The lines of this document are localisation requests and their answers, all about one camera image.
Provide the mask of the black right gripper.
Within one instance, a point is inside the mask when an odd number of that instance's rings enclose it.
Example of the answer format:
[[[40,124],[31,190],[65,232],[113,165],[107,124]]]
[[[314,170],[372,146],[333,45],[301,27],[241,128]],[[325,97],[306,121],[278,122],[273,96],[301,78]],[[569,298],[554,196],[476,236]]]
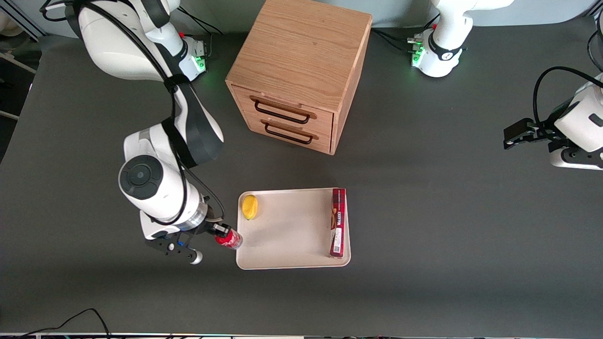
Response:
[[[200,225],[193,229],[187,230],[191,236],[196,234],[208,233],[211,235],[228,235],[232,228],[229,225],[222,224],[221,218],[205,219]]]

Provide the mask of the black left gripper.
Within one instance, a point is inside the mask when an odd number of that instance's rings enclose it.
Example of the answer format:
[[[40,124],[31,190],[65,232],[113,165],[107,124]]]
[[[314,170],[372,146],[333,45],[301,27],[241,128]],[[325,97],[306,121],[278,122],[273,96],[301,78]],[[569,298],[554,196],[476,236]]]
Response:
[[[509,150],[519,144],[551,141],[565,143],[566,136],[555,126],[556,119],[537,122],[523,118],[504,129],[504,150]]]

